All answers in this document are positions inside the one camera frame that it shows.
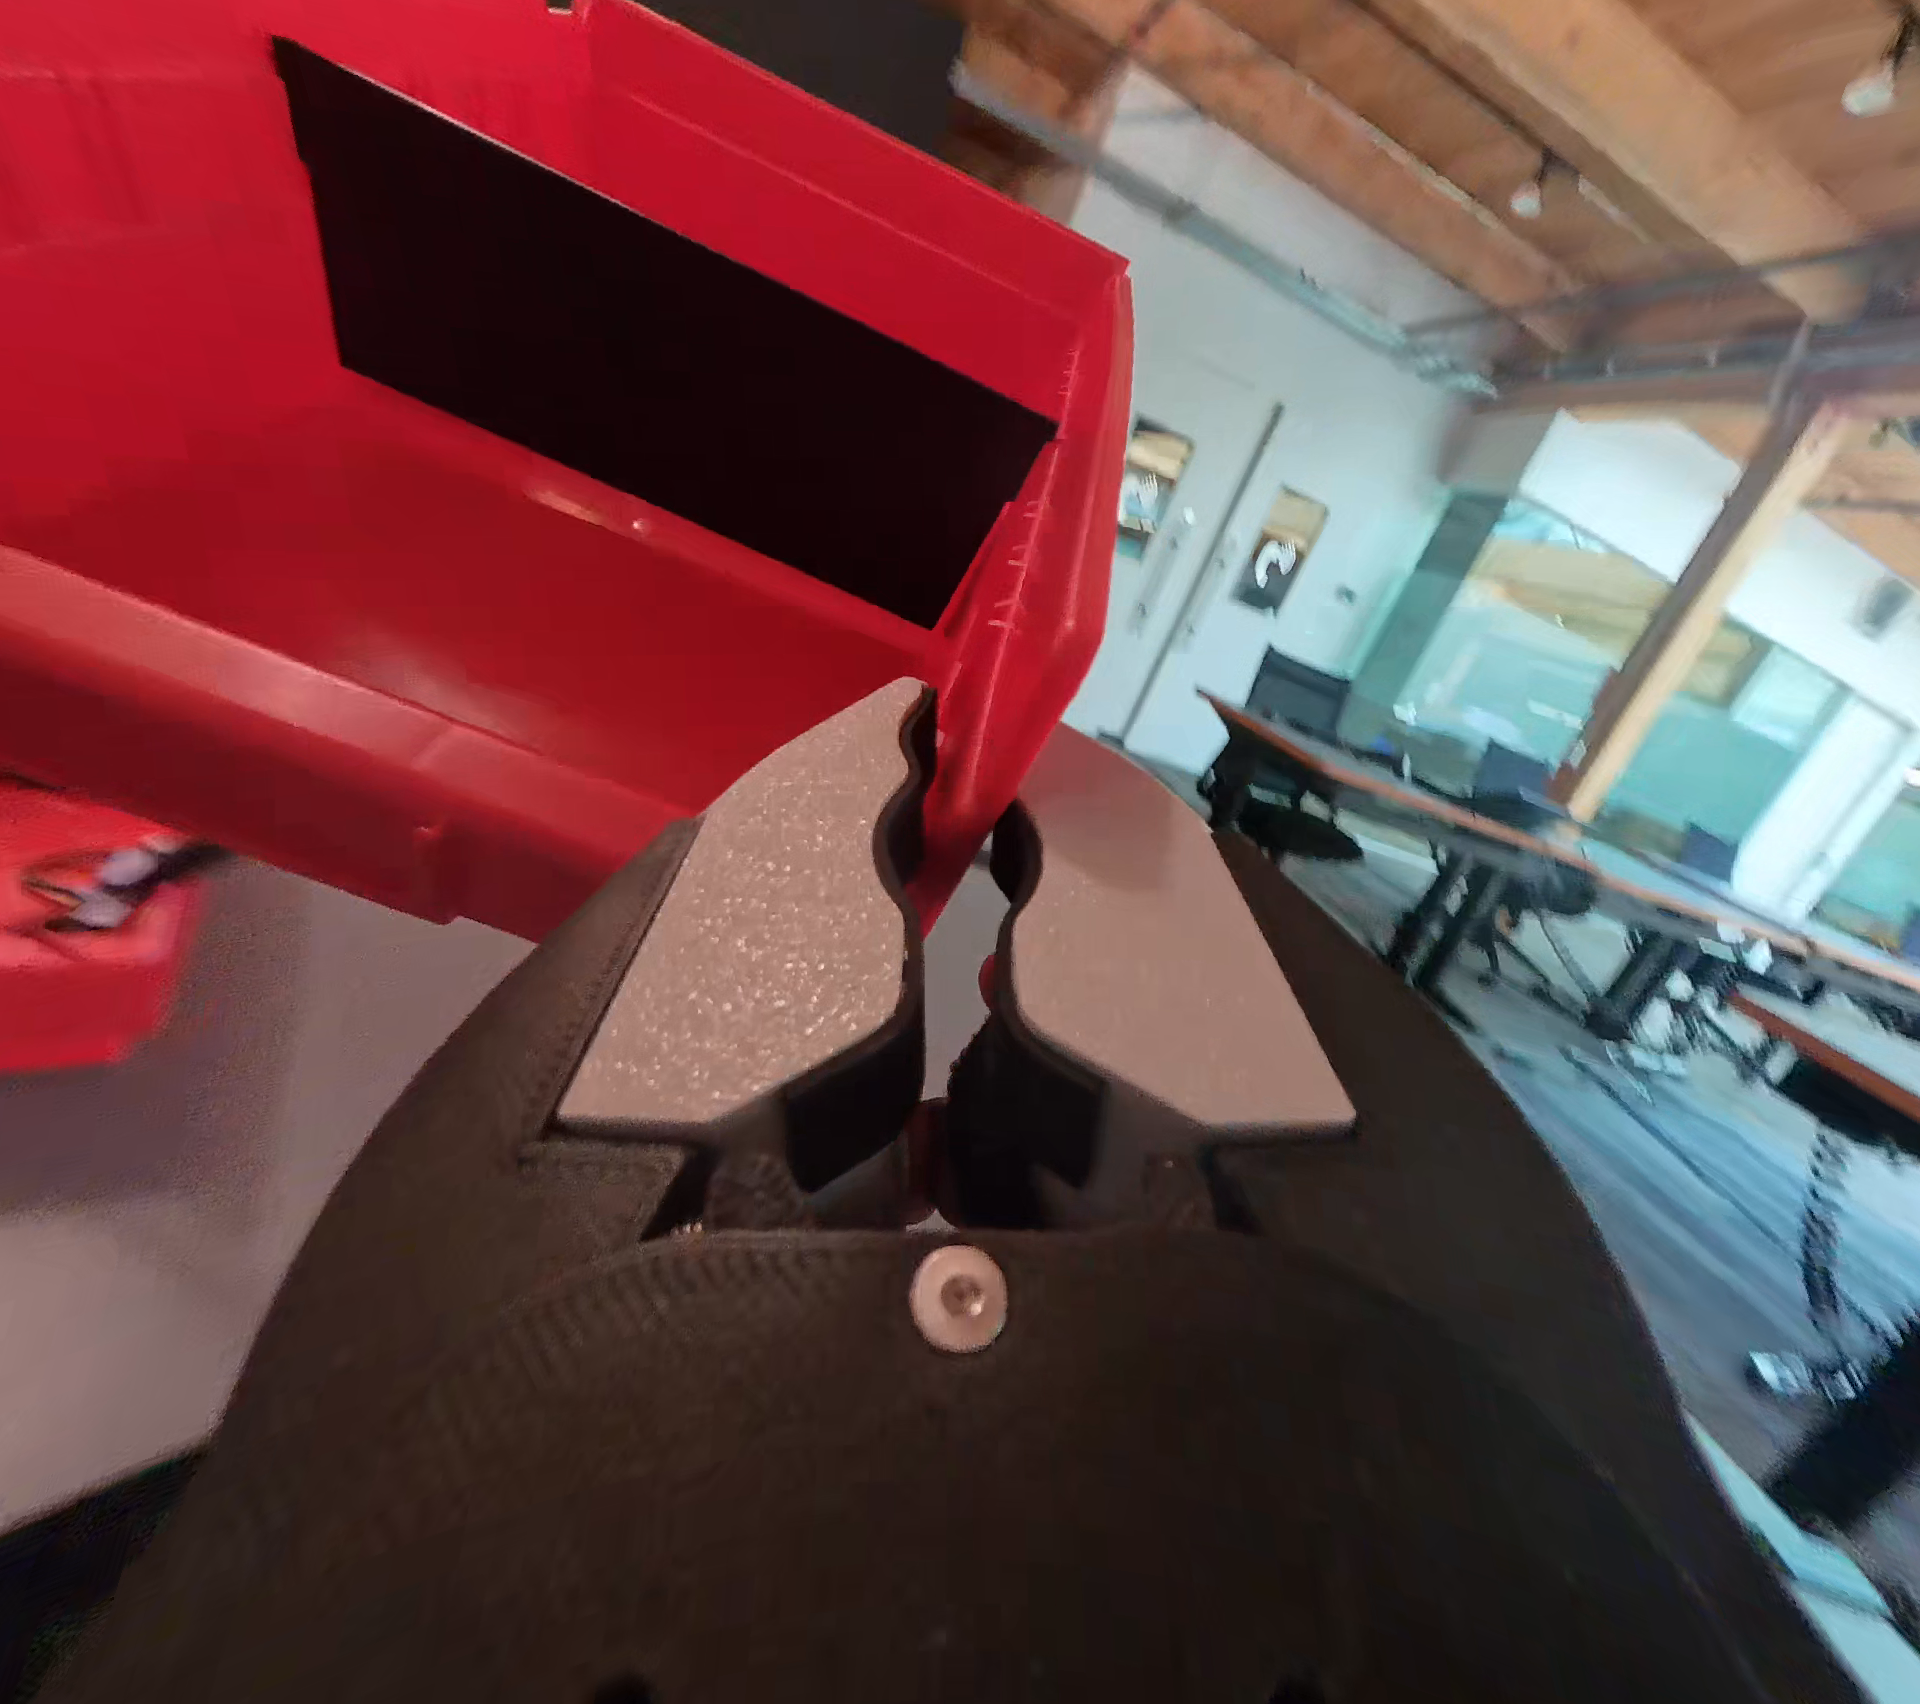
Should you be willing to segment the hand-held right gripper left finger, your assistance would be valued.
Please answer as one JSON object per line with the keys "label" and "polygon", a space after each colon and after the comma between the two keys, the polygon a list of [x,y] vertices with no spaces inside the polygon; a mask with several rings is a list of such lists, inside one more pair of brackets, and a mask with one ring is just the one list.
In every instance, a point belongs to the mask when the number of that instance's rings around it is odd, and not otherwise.
{"label": "hand-held right gripper left finger", "polygon": [[823,1192],[927,1077],[911,882],[939,695],[901,677],[765,755],[692,829],[555,1108],[590,1142],[771,1158]]}

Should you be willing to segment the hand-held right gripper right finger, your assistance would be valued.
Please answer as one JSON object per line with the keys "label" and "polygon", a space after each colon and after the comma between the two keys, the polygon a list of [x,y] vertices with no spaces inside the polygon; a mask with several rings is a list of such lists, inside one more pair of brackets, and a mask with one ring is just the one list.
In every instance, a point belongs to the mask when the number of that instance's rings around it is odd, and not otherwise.
{"label": "hand-held right gripper right finger", "polygon": [[1353,1136],[1359,1114],[1203,816],[1055,730],[991,840],[1004,896],[986,1017],[949,1076],[968,1223],[1097,1227],[1223,1153]]}

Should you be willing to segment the black office chair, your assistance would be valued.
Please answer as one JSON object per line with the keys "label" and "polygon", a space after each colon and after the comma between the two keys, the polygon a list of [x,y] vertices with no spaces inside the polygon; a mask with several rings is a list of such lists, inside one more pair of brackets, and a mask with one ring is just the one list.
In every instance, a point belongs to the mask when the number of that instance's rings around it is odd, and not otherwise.
{"label": "black office chair", "polygon": [[[1267,649],[1241,707],[1270,727],[1291,726],[1317,741],[1335,741],[1348,687],[1347,677]],[[1365,857],[1363,844],[1336,817],[1336,785],[1243,727],[1229,727],[1199,791],[1213,829],[1245,835],[1276,866],[1357,866]]]}

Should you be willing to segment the long wooden desk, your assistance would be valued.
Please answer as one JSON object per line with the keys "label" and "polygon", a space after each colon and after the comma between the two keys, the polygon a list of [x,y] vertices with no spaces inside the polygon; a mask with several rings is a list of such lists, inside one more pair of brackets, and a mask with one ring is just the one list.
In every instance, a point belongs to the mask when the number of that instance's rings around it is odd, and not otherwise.
{"label": "long wooden desk", "polygon": [[1418,992],[1443,996],[1443,979],[1477,931],[1492,928],[1515,882],[1545,868],[1593,887],[1607,917],[1644,930],[1644,946],[1591,1003],[1593,1029],[1621,1036],[1677,970],[1687,949],[1741,939],[1768,949],[1837,988],[1876,1001],[1917,1003],[1917,963],[1883,947],[1804,930],[1732,897],[1703,876],[1587,840],[1568,817],[1542,810],[1516,824],[1490,814],[1487,799],[1458,798],[1403,776],[1383,758],[1205,690],[1203,701],[1225,724],[1232,763],[1216,780],[1216,827],[1235,827],[1257,780],[1291,780],[1310,793],[1366,816],[1380,816],[1436,846],[1436,873],[1404,912],[1385,960]]}

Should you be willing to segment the framed wall poster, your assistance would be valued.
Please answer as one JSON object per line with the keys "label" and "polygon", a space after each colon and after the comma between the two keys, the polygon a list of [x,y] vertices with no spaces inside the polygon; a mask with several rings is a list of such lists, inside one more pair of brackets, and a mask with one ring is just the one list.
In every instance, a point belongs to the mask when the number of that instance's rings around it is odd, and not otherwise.
{"label": "framed wall poster", "polygon": [[1313,557],[1329,518],[1330,509],[1322,500],[1293,486],[1281,486],[1237,576],[1235,602],[1260,614],[1281,612]]}
{"label": "framed wall poster", "polygon": [[1132,421],[1116,497],[1116,535],[1131,547],[1148,545],[1163,529],[1188,472],[1194,440],[1163,421]]}

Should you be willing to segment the wooden post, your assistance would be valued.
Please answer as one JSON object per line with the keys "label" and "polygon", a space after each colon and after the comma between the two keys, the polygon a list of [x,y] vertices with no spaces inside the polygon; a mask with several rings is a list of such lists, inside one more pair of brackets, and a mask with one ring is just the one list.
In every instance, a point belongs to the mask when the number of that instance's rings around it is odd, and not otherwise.
{"label": "wooden post", "polygon": [[1597,820],[1670,697],[1707,653],[1737,587],[1778,539],[1838,453],[1861,432],[1852,405],[1792,391],[1678,579],[1651,612],[1624,660],[1598,685],[1576,741],[1551,780],[1551,799],[1576,824]]}

